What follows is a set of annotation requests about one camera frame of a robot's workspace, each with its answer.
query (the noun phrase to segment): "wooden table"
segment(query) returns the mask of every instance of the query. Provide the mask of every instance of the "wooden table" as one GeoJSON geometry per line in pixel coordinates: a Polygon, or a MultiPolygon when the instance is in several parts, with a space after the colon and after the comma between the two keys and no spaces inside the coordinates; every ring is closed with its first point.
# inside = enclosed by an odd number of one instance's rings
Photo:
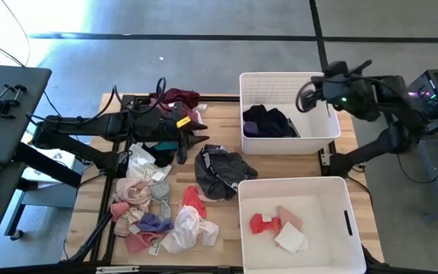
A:
{"type": "MultiPolygon", "coordinates": [[[[108,101],[109,94],[103,95],[101,107],[108,101]]],[[[202,135],[209,135],[209,144],[226,146],[230,151],[241,152],[240,109],[237,102],[207,102],[208,108],[201,112],[204,124],[208,126],[202,135]]],[[[107,112],[119,111],[119,103],[114,100],[107,112]]],[[[338,113],[341,137],[336,141],[338,152],[349,152],[357,147],[351,116],[338,113]]],[[[100,137],[94,137],[91,145],[101,151],[111,151],[113,144],[100,137]]],[[[189,150],[189,158],[184,165],[173,162],[167,179],[170,182],[170,207],[172,217],[177,214],[183,192],[188,186],[195,186],[195,156],[203,144],[189,150]]],[[[245,161],[259,172],[259,178],[314,177],[321,176],[319,159],[314,155],[244,155],[245,161]]],[[[82,180],[93,177],[97,170],[89,169],[82,180]]],[[[351,171],[353,178],[365,183],[364,175],[351,171]]],[[[105,178],[94,180],[79,189],[70,228],[66,250],[73,255],[86,241],[97,223],[105,178]]],[[[380,261],[383,261],[378,231],[368,194],[354,182],[347,180],[351,203],[354,208],[357,228],[363,245],[380,261]]],[[[219,237],[213,247],[197,244],[194,248],[178,254],[170,254],[164,248],[157,256],[141,253],[129,254],[124,240],[116,238],[112,258],[113,265],[168,265],[168,266],[242,266],[240,217],[237,196],[229,201],[205,203],[207,220],[219,225],[219,237]]],[[[160,206],[151,203],[151,211],[158,213],[160,206]]],[[[103,233],[99,259],[106,249],[109,225],[103,233]]]]}

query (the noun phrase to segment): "black desk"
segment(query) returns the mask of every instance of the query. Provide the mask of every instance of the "black desk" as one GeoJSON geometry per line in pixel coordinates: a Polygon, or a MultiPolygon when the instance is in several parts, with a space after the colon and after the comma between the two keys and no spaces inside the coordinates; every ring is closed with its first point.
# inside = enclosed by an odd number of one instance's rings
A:
{"type": "MultiPolygon", "coordinates": [[[[73,181],[78,180],[80,182],[80,175],[74,171],[57,164],[36,150],[20,143],[29,123],[24,114],[26,112],[32,113],[37,108],[51,73],[47,68],[0,66],[0,93],[3,91],[3,84],[12,86],[22,84],[28,89],[28,92],[21,94],[18,99],[21,105],[13,108],[10,112],[16,118],[8,120],[0,118],[0,170],[4,167],[0,175],[0,224],[27,164],[41,171],[51,167],[67,175],[72,172],[73,181]]],[[[12,93],[6,94],[5,99],[13,96],[12,93]]]]}

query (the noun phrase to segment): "white plastic bin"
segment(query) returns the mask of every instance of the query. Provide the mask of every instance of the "white plastic bin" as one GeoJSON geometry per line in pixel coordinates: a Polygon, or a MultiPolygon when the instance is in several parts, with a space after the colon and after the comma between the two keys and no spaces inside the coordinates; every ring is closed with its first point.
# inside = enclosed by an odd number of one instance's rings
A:
{"type": "Polygon", "coordinates": [[[340,136],[334,108],[325,102],[308,113],[295,107],[299,89],[320,72],[248,72],[240,76],[241,147],[247,155],[304,155],[316,153],[340,136]],[[248,138],[243,133],[243,112],[253,105],[278,108],[290,118],[300,138],[248,138]]]}
{"type": "Polygon", "coordinates": [[[245,180],[238,193],[245,274],[366,272],[348,188],[342,178],[245,180]],[[251,217],[255,213],[276,216],[278,206],[302,219],[302,233],[309,241],[307,250],[291,254],[276,247],[272,231],[252,234],[251,217]]]}

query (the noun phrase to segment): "concrete floor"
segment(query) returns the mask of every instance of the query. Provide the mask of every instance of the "concrete floor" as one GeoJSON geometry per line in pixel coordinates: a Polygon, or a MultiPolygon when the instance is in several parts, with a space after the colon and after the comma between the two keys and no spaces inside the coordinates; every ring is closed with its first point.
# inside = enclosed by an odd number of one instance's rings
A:
{"type": "MultiPolygon", "coordinates": [[[[31,33],[314,35],[308,0],[6,1],[31,33]]],[[[324,36],[438,37],[438,1],[316,2],[324,36]]],[[[26,42],[1,3],[0,32],[0,46],[25,60],[26,42]]],[[[242,72],[320,71],[315,42],[31,39],[30,48],[29,66],[52,69],[47,92],[64,116],[93,115],[113,84],[124,93],[150,92],[165,76],[170,87],[237,94],[242,72]]],[[[407,83],[425,69],[438,69],[437,43],[326,43],[325,51],[330,62],[372,59],[365,75],[400,74],[407,83]]],[[[1,54],[0,60],[12,64],[1,54]]],[[[36,114],[49,113],[42,100],[36,114]]],[[[381,120],[355,121],[360,145],[384,126],[381,120]]],[[[438,142],[428,146],[438,167],[438,142]]],[[[416,153],[402,160],[409,174],[426,179],[416,153]]],[[[438,271],[438,222],[421,219],[438,210],[432,186],[405,178],[393,155],[372,160],[366,176],[386,262],[438,271]]],[[[0,228],[0,267],[58,261],[71,211],[27,207],[19,228],[28,237],[11,242],[2,233],[16,200],[17,194],[0,228]]]]}

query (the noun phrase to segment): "yellow label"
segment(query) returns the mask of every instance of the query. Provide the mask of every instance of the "yellow label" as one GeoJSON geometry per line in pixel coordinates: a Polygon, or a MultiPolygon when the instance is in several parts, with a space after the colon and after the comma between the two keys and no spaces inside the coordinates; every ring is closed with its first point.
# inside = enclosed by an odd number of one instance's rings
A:
{"type": "Polygon", "coordinates": [[[190,118],[187,116],[187,117],[181,119],[179,122],[177,122],[176,123],[176,127],[177,127],[177,129],[179,129],[179,128],[183,127],[184,125],[186,125],[189,122],[190,122],[190,118]]]}

